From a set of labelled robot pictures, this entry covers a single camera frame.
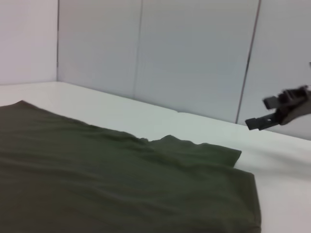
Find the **green t-shirt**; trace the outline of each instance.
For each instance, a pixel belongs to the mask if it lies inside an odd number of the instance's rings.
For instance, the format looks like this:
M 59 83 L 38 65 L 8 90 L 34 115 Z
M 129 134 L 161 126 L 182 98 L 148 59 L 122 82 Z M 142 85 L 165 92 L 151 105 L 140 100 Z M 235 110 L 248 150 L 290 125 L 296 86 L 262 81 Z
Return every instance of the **green t-shirt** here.
M 241 152 L 0 107 L 0 232 L 260 233 Z

